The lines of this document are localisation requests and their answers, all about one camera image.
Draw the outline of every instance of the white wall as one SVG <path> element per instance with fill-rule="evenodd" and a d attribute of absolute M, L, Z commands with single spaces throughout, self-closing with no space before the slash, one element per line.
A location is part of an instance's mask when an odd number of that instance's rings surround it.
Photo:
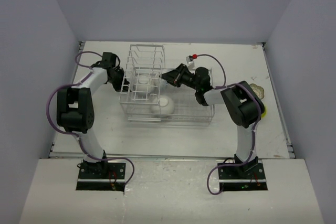
<path fill-rule="evenodd" d="M 0 10 L 0 222 L 13 224 L 51 147 L 48 95 L 69 82 L 78 42 L 56 0 L 0 0 Z"/>
<path fill-rule="evenodd" d="M 256 43 L 290 0 L 58 0 L 81 40 Z"/>
<path fill-rule="evenodd" d="M 335 223 L 336 0 L 292 0 L 266 44 L 298 158 L 327 223 Z"/>

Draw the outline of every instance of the wire dish rack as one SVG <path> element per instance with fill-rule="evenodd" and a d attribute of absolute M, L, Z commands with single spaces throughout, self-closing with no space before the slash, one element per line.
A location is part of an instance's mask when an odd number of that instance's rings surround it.
<path fill-rule="evenodd" d="M 199 105 L 195 91 L 187 86 L 176 88 L 167 84 L 161 79 L 161 74 L 169 70 L 165 68 L 163 46 L 130 45 L 120 92 L 120 104 L 127 119 L 164 122 L 164 125 L 210 124 L 215 114 L 214 106 Z M 169 113 L 160 106 L 163 97 L 173 101 L 173 110 Z"/>

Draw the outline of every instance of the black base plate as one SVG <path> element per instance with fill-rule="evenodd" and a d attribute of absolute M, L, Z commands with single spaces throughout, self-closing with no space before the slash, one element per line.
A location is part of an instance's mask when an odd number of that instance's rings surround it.
<path fill-rule="evenodd" d="M 262 163 L 258 163 L 246 172 L 243 172 L 238 167 L 219 168 L 218 175 L 219 188 L 222 191 L 268 190 Z"/>
<path fill-rule="evenodd" d="M 125 163 L 105 163 L 106 171 L 87 171 L 85 165 L 81 163 L 76 190 L 84 191 L 124 191 L 125 182 L 115 182 L 117 179 L 125 179 Z"/>

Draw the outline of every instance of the white mounting plate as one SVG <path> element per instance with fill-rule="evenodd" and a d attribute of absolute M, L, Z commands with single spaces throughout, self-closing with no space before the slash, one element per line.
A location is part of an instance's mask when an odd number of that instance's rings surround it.
<path fill-rule="evenodd" d="M 226 70 L 227 83 L 246 80 L 265 90 L 262 100 L 267 115 L 260 122 L 257 132 L 257 153 L 260 158 L 289 158 L 276 99 L 269 78 L 261 45 L 188 44 L 188 43 L 143 43 L 88 41 L 84 51 L 105 51 L 117 54 L 125 67 L 131 44 L 163 45 L 167 68 L 176 68 L 186 63 L 185 57 L 192 54 L 210 54 L 219 59 Z M 91 65 L 100 60 L 93 54 L 85 54 L 80 63 Z M 211 58 L 199 57 L 195 67 L 212 68 L 214 85 L 223 84 L 223 73 Z M 75 81 L 87 73 L 79 67 Z M 100 87 L 93 96 L 95 123 L 93 129 L 107 154 L 153 155 L 181 157 L 229 157 L 237 149 L 237 127 L 232 122 L 225 105 L 216 105 L 215 116 L 208 127 L 165 127 L 164 122 L 139 125 L 130 123 L 123 115 L 119 93 L 110 84 Z M 51 156 L 81 156 L 81 151 L 69 135 L 55 136 Z"/>
<path fill-rule="evenodd" d="M 263 160 L 268 191 L 219 196 L 205 182 L 215 160 L 136 161 L 125 195 L 75 191 L 79 162 L 39 160 L 20 224 L 323 224 L 302 159 Z M 218 188 L 218 173 L 211 188 Z"/>

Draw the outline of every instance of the yellow object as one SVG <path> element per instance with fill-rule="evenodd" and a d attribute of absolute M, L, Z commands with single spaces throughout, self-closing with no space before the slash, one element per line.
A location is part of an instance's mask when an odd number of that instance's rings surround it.
<path fill-rule="evenodd" d="M 261 118 L 264 118 L 264 116 L 266 115 L 266 113 L 267 113 L 267 108 L 266 108 L 266 106 L 264 105 L 264 107 L 265 107 L 265 111 L 263 112 L 263 114 L 261 114 Z"/>

